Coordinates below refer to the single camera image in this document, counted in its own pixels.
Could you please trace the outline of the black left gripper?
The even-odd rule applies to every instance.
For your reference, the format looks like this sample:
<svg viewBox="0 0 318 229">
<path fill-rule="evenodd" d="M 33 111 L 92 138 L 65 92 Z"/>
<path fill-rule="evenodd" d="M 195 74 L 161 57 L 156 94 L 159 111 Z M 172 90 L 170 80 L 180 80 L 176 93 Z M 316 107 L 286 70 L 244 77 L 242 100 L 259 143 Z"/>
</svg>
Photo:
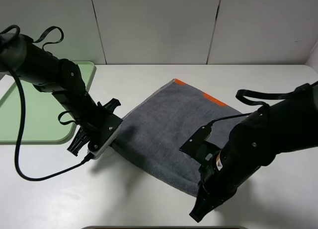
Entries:
<svg viewBox="0 0 318 229">
<path fill-rule="evenodd" d="M 74 156 L 78 156 L 81 148 L 97 134 L 102 125 L 105 123 L 106 118 L 109 115 L 114 114 L 114 110 L 119 106 L 121 106 L 121 103 L 115 98 L 112 98 L 104 105 L 98 102 L 98 107 L 94 108 L 94 111 L 89 112 L 88 119 L 85 119 L 79 124 L 80 128 L 67 148 L 67 151 Z"/>
</svg>

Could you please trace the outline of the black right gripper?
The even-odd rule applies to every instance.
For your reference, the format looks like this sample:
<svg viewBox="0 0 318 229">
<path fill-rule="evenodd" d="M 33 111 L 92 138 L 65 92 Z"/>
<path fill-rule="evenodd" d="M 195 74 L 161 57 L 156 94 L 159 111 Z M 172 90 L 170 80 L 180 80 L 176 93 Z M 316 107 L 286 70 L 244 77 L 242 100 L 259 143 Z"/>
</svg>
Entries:
<svg viewBox="0 0 318 229">
<path fill-rule="evenodd" d="M 200 166 L 199 172 L 201 177 L 199 191 L 195 205 L 189 214 L 197 223 L 237 192 L 236 188 L 228 189 L 223 180 L 216 178 L 218 173 L 211 165 Z"/>
</svg>

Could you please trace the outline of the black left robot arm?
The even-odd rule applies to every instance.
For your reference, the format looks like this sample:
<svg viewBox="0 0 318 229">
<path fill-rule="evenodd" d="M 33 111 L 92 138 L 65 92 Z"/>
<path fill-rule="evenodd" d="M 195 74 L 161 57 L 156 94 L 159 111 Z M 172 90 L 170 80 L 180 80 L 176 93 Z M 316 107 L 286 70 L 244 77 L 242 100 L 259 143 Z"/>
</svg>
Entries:
<svg viewBox="0 0 318 229">
<path fill-rule="evenodd" d="M 122 119 L 114 114 L 119 100 L 113 98 L 105 105 L 95 103 L 86 90 L 80 68 L 67 59 L 58 59 L 33 44 L 23 34 L 1 32 L 0 71 L 14 72 L 31 83 L 39 92 L 51 93 L 69 113 L 80 131 L 68 150 L 77 155 L 88 145 L 88 152 L 98 159 L 118 134 Z"/>
</svg>

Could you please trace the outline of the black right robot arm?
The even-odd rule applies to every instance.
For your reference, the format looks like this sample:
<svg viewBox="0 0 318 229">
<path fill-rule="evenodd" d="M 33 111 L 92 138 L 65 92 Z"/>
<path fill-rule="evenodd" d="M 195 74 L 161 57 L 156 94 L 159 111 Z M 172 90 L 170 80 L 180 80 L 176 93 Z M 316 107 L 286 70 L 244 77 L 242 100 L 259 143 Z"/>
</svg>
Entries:
<svg viewBox="0 0 318 229">
<path fill-rule="evenodd" d="M 241 89 L 236 98 L 257 106 L 234 126 L 223 148 L 207 141 L 213 122 L 201 126 L 180 148 L 200 163 L 199 190 L 190 216 L 197 222 L 230 199 L 257 170 L 280 153 L 318 145 L 318 85 L 288 93 Z"/>
</svg>

